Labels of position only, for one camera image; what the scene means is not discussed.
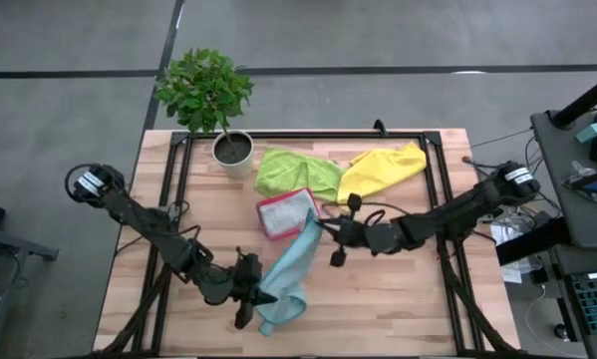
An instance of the towel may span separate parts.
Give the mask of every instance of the towel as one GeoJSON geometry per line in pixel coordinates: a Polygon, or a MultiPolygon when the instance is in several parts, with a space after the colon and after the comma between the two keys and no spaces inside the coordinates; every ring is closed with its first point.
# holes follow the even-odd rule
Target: towel
{"type": "Polygon", "coordinates": [[[418,174],[427,166],[425,153],[414,143],[401,150],[370,150],[351,160],[340,179],[338,203],[349,194],[369,195],[418,174]]]}
{"type": "Polygon", "coordinates": [[[291,242],[289,248],[285,249],[280,259],[262,278],[260,290],[278,298],[274,303],[255,307],[263,318],[258,328],[262,334],[271,335],[274,326],[295,319],[307,308],[305,290],[301,284],[321,235],[322,227],[316,223],[313,210],[309,209],[305,227],[298,238],[291,242]]]}
{"type": "Polygon", "coordinates": [[[267,149],[254,187],[272,197],[309,187],[315,197],[336,200],[343,170],[331,162],[278,149],[267,149]]]}

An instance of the wooden table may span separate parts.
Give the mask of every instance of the wooden table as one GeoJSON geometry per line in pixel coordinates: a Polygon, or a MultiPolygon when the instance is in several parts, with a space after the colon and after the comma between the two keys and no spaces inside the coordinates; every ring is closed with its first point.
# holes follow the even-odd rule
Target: wooden table
{"type": "MultiPolygon", "coordinates": [[[[476,183],[474,170],[461,162],[463,156],[470,156],[466,131],[449,129],[441,130],[441,133],[453,193],[459,195],[476,183]]],[[[157,205],[170,134],[170,131],[146,132],[132,188],[133,198],[142,205],[157,205]]],[[[350,159],[366,150],[399,149],[406,142],[389,139],[256,140],[254,154],[257,165],[265,149],[274,147],[332,160],[346,167],[350,159]]],[[[229,179],[213,161],[210,151],[211,141],[194,140],[185,191],[190,210],[182,219],[181,228],[200,224],[199,240],[213,252],[217,264],[233,264],[235,246],[239,245],[244,252],[258,253],[264,268],[269,268],[289,240],[270,242],[263,236],[254,210],[254,204],[263,199],[253,188],[255,174],[245,180],[229,179]]],[[[440,182],[435,162],[432,166],[435,179],[440,182]]],[[[176,179],[177,176],[174,176],[172,188],[175,188],[176,179]]],[[[408,211],[430,209],[422,174],[368,198],[392,203],[408,211]]],[[[364,207],[360,217],[373,210],[364,207]]],[[[388,211],[385,218],[395,215],[397,213],[388,211]]],[[[119,245],[136,237],[133,230],[124,228],[119,245]]],[[[519,347],[492,243],[474,235],[464,247],[478,305],[504,339],[519,347]]],[[[368,250],[348,250],[343,268],[329,266],[329,258],[335,248],[329,234],[324,234],[305,283],[307,311],[290,324],[277,327],[271,337],[258,333],[261,319],[257,314],[246,328],[237,330],[233,327],[237,303],[228,301],[220,306],[207,306],[194,285],[184,285],[174,278],[161,355],[394,356],[454,353],[434,239],[420,249],[396,255],[372,257],[368,250]]],[[[115,259],[95,349],[109,344],[137,308],[148,252],[148,242],[141,240],[115,259]]],[[[460,309],[460,317],[468,344],[468,321],[463,308],[460,309]]],[[[145,346],[151,339],[152,321],[153,316],[149,318],[145,346]]]]}

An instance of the white cable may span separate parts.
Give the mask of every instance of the white cable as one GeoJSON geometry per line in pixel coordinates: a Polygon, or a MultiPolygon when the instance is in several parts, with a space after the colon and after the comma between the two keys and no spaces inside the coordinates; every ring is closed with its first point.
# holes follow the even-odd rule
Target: white cable
{"type": "Polygon", "coordinates": [[[550,345],[546,342],[543,342],[541,339],[539,339],[537,337],[537,334],[535,334],[535,332],[533,331],[533,328],[531,328],[530,323],[528,322],[528,316],[530,315],[530,310],[533,308],[533,306],[546,296],[546,286],[545,285],[543,285],[543,284],[541,285],[541,290],[542,290],[541,295],[539,296],[539,298],[533,300],[533,302],[530,303],[530,305],[528,305],[528,309],[526,309],[526,315],[524,316],[524,321],[526,322],[526,328],[528,328],[528,331],[530,332],[530,334],[532,334],[533,338],[535,338],[535,340],[537,340],[539,343],[547,346],[548,348],[556,351],[559,354],[562,354],[562,355],[570,357],[570,358],[588,358],[586,355],[575,355],[575,354],[570,354],[570,353],[561,351],[561,350],[553,347],[552,345],[550,345]]]}

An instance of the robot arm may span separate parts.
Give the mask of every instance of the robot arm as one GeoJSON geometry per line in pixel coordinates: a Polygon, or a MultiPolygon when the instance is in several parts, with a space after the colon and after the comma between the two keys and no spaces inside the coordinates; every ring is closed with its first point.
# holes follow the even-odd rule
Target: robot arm
{"type": "Polygon", "coordinates": [[[359,196],[351,194],[350,215],[321,219],[340,248],[332,255],[333,266],[344,265],[344,247],[367,247],[372,254],[394,254],[402,249],[423,246],[427,238],[444,232],[448,238],[463,239],[477,225],[477,219],[492,213],[501,205],[521,205],[535,199],[539,182],[526,167],[508,162],[473,189],[426,213],[406,214],[388,223],[366,225],[354,220],[362,205],[359,196]]]}
{"type": "Polygon", "coordinates": [[[227,268],[212,264],[209,249],[196,240],[199,227],[192,238],[184,238],[174,231],[172,219],[166,209],[144,208],[133,200],[125,189],[123,175],[106,165],[88,165],[88,170],[69,187],[70,175],[66,176],[66,191],[70,198],[85,202],[95,208],[104,208],[111,218],[129,225],[156,246],[164,263],[183,282],[192,282],[209,305],[219,305],[228,298],[240,301],[235,326],[242,329],[251,320],[255,305],[273,303],[277,298],[261,291],[262,264],[253,253],[242,254],[227,268]]]}

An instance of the black mounting bracket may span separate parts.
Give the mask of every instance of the black mounting bracket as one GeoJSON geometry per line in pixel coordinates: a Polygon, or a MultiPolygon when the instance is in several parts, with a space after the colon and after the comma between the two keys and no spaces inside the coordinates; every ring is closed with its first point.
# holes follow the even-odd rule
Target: black mounting bracket
{"type": "Polygon", "coordinates": [[[442,145],[442,135],[440,131],[425,131],[425,138],[435,146],[442,145]]]}
{"type": "Polygon", "coordinates": [[[386,138],[389,136],[389,133],[387,132],[387,129],[385,128],[385,124],[380,119],[377,119],[374,122],[374,130],[380,131],[380,136],[382,138],[386,138]]]}
{"type": "Polygon", "coordinates": [[[189,133],[186,132],[175,132],[171,134],[169,138],[170,146],[178,146],[182,144],[186,139],[189,138],[189,133]]]}

